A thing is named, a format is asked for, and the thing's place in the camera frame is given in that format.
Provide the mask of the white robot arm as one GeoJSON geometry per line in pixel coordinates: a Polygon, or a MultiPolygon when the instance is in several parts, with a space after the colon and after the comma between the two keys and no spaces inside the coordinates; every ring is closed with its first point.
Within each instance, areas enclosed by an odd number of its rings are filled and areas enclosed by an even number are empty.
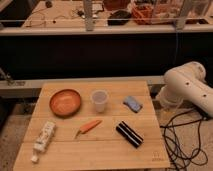
{"type": "Polygon", "coordinates": [[[165,109],[177,107],[188,100],[213,118],[213,88],[205,83],[205,67],[196,61],[169,69],[164,74],[165,85],[156,96],[165,109]]]}

